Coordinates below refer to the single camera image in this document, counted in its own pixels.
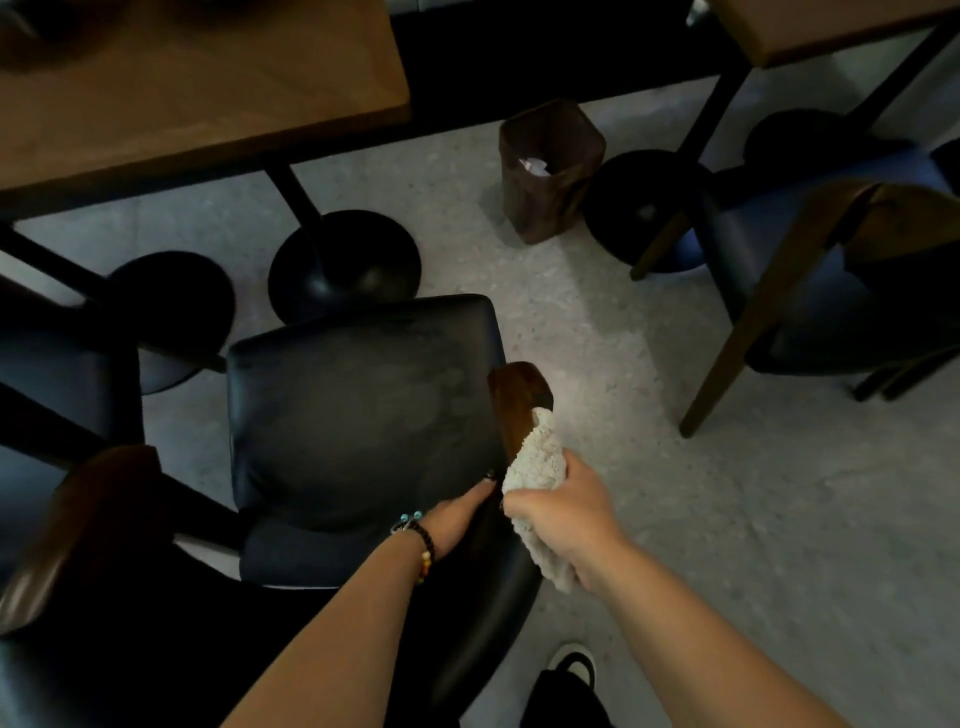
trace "left hand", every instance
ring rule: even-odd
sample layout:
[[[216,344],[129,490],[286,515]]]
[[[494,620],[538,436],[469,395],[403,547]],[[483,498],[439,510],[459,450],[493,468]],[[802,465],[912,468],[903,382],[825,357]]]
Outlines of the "left hand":
[[[441,500],[433,510],[420,519],[420,525],[433,539],[437,561],[444,558],[460,543],[464,534],[467,533],[467,526],[476,509],[490,496],[495,486],[496,483],[485,478],[462,496],[453,500]]]

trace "bracelet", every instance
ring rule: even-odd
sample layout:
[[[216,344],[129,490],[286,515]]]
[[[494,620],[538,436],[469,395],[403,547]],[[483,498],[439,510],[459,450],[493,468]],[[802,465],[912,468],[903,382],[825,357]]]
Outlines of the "bracelet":
[[[430,534],[427,533],[426,528],[420,525],[421,518],[423,518],[423,513],[420,511],[415,511],[412,518],[404,513],[400,516],[400,520],[390,529],[391,533],[397,533],[398,531],[416,531],[423,539],[426,551],[420,555],[423,559],[423,565],[420,567],[420,576],[417,578],[418,585],[423,583],[423,579],[430,573],[430,567],[433,565],[433,562],[437,560],[437,550],[433,546],[433,539],[430,538]]]

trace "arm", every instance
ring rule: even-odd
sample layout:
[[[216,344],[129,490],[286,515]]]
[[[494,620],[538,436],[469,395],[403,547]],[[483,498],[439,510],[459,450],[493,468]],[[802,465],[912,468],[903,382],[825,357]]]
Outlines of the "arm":
[[[442,559],[493,490],[485,480],[420,524]],[[222,728],[383,725],[410,595],[423,564],[414,531],[390,536],[287,645]]]
[[[599,476],[565,452],[555,491],[512,491],[529,520],[610,609],[634,658],[679,728],[844,728],[848,723],[756,649],[669,570],[630,542]]]

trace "concrete floor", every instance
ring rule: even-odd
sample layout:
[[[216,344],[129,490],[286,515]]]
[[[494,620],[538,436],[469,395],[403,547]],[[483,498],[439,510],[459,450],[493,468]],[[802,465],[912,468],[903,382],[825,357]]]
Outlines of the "concrete floor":
[[[856,89],[824,63],[754,75],[706,160],[800,99],[844,109]],[[789,86],[783,84],[788,78]],[[587,106],[610,153],[676,148],[705,80]],[[564,442],[604,476],[629,533],[775,660],[859,726],[960,725],[960,368],[902,401],[857,404],[848,382],[746,373],[695,438],[677,421],[730,330],[705,270],[631,283],[583,225],[522,245],[500,212],[496,125],[300,165],[322,209],[386,213],[417,239],[420,294],[476,292],[496,307],[510,359],[536,362]],[[23,223],[97,271],[167,249],[228,271],[231,340],[279,326],[266,276],[295,228],[265,175]],[[50,281],[0,269],[64,301]],[[165,469],[231,501],[226,393],[204,373],[144,400]],[[613,721],[668,724],[604,609],[546,586],[514,648],[464,718],[517,725],[556,647],[587,644]]]

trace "right hand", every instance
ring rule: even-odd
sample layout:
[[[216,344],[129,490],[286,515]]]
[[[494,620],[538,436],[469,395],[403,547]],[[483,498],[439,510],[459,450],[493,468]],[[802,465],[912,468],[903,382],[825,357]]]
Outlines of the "right hand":
[[[503,497],[503,511],[510,518],[529,521],[545,544],[573,564],[577,579],[592,591],[597,559],[627,537],[616,522],[600,476],[568,449],[564,459],[566,480],[561,485],[552,491],[510,491]]]

